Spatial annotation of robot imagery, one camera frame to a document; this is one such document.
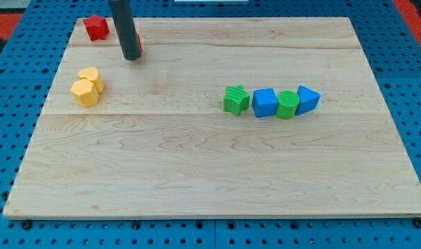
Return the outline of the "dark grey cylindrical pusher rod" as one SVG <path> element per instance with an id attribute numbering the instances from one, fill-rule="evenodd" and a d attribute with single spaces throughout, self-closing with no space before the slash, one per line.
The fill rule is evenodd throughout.
<path id="1" fill-rule="evenodd" d="M 123 57 L 129 61 L 139 59 L 141 56 L 140 43 L 129 0 L 109 0 L 109 7 Z"/>

